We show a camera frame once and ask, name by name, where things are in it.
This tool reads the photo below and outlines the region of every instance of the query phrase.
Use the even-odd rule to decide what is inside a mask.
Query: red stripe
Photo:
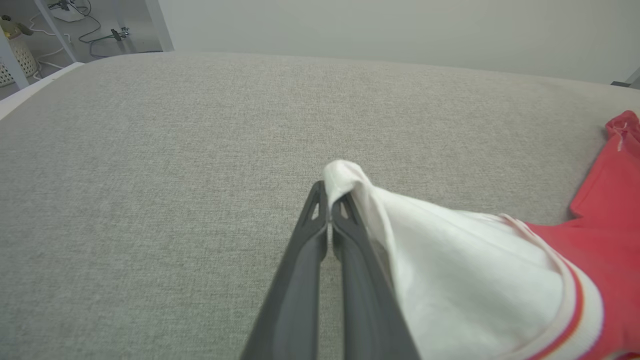
[[[559,347],[561,347],[578,329],[578,324],[580,324],[580,319],[582,318],[582,308],[584,307],[584,294],[582,293],[582,284],[578,280],[578,275],[573,271],[571,266],[562,259],[563,263],[569,268],[571,272],[571,276],[573,277],[573,281],[575,283],[575,311],[573,312],[573,316],[571,317],[571,321],[567,325],[566,329],[554,342],[549,344],[544,350],[533,355],[529,358],[529,360],[540,360],[547,357],[552,352],[556,351]]]

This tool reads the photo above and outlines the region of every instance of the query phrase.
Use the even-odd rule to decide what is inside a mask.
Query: black object
[[[628,88],[628,87],[631,86],[631,84],[623,83],[621,81],[614,81],[614,82],[611,83],[611,85],[613,85],[613,86],[622,86],[623,88]]]
[[[113,38],[116,39],[116,41],[122,41],[120,34],[118,34],[118,32],[115,31],[115,29],[111,29],[111,34],[113,34]]]
[[[324,184],[319,181],[307,197],[242,360],[316,358],[328,215]],[[342,263],[344,358],[420,359],[350,194],[333,205],[331,217],[333,252]]]
[[[68,3],[67,3],[67,0],[60,0],[60,1],[58,1],[58,5],[60,5],[60,7],[62,8],[62,10],[70,11],[70,10],[69,10],[69,5],[68,5]]]

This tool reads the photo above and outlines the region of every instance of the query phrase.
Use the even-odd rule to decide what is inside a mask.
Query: fabric
[[[352,192],[387,250],[423,359],[640,357],[640,123],[626,111],[557,226],[453,211],[324,170],[329,202]]]
[[[235,359],[312,184],[537,224],[640,92],[426,65],[161,53],[87,63],[0,120],[0,358]],[[342,357],[322,263],[319,358]]]
[[[607,123],[609,141],[571,203],[577,216],[558,226],[530,225],[585,271],[602,295],[604,324],[584,360],[634,352],[640,357],[640,124],[631,111]],[[584,296],[585,303],[590,299]],[[582,325],[590,314],[576,310]],[[571,338],[575,330],[568,329]],[[562,343],[553,344],[552,352]]]
[[[396,297],[423,359],[496,359],[531,342],[556,317],[562,275],[507,220],[377,188],[348,161],[330,163],[323,177],[329,207],[353,190],[370,239],[387,250]]]

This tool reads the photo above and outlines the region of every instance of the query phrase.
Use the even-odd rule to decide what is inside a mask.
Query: white cable
[[[50,37],[54,37],[56,36],[56,34],[53,33],[48,33],[44,30],[41,29],[34,29],[33,27],[35,26],[35,23],[33,22],[33,19],[35,19],[36,17],[38,17],[38,15],[40,15],[40,13],[38,12],[36,15],[32,16],[29,21],[31,23],[31,25],[29,25],[29,29],[33,30],[34,32],[37,33],[45,33],[46,35],[49,35]],[[71,44],[71,35],[69,34],[64,34],[67,36],[67,40],[68,42]],[[49,54],[44,54],[44,55],[40,55],[38,56],[38,58],[36,59],[36,64],[38,64],[38,71],[37,73],[40,74],[40,76],[42,76],[42,65],[49,65],[49,66],[53,66],[53,67],[57,67],[58,69],[64,69],[64,67],[61,67],[59,65],[53,64],[53,63],[49,63],[46,61],[40,61],[40,59],[44,58],[45,56],[50,56],[53,54],[58,54],[60,51],[64,50],[64,47],[59,48],[58,50],[54,51],[53,53],[49,53]],[[33,74],[33,78],[36,80],[42,80],[42,78],[38,77],[36,74]]]

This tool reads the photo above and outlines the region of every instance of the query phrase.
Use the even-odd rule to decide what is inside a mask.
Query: floor
[[[114,39],[102,40],[93,45],[93,53],[103,56],[116,56],[126,53],[142,53],[145,51],[161,50],[160,42],[158,41],[156,31],[151,23],[151,17],[147,11],[145,0],[120,0],[119,3],[125,25],[130,29],[129,32],[131,33],[131,36],[129,40],[123,43],[118,43]],[[102,27],[98,31],[84,38],[85,40],[110,35],[111,29],[119,29],[112,0],[76,1],[77,6],[89,6],[89,4],[91,4],[92,7],[90,15],[95,17],[102,24]],[[2,12],[0,15],[9,15],[12,17],[12,20],[21,22],[26,26],[31,24],[29,19],[39,13],[33,0],[3,0],[0,12]],[[54,21],[56,21],[56,26],[62,33],[68,33],[71,36],[71,48],[78,61],[87,63],[89,61],[97,60],[89,55],[89,44],[84,44],[77,39],[79,36],[97,28],[98,24],[93,19],[85,17],[83,20],[77,22],[64,22],[58,19],[55,19]],[[35,26],[33,27],[34,29],[43,29],[51,32],[42,16],[36,17],[33,19],[33,22],[35,23]],[[25,36],[24,38],[34,58],[38,58],[38,56],[43,54],[51,53],[61,47],[56,37],[47,36],[44,33],[35,33],[30,37]],[[60,66],[67,66],[71,64],[64,52],[45,57],[42,60]],[[42,75],[47,76],[56,71],[57,69],[54,67],[43,65]],[[36,81],[37,80],[33,77],[29,78],[30,83],[34,83]],[[4,99],[17,91],[18,86],[16,84],[1,87],[0,99]]]

